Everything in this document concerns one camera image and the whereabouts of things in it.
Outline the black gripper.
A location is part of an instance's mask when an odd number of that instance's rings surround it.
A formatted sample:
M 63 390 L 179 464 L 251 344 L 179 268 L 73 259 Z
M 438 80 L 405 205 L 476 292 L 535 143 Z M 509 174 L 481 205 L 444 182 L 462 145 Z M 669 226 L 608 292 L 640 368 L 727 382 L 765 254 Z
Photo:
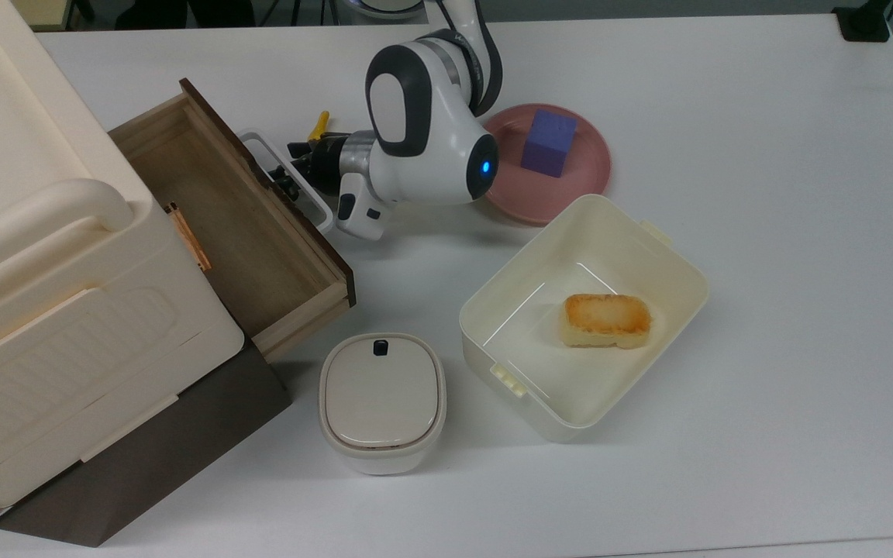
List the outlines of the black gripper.
M 291 172 L 284 165 L 279 165 L 271 170 L 271 179 L 292 202 L 296 202 L 302 193 L 302 186 L 297 180 L 301 175 L 323 195 L 338 195 L 340 154 L 347 139 L 347 133 L 323 133 L 319 140 L 287 143 L 291 159 L 300 160 L 300 172 L 298 169 Z

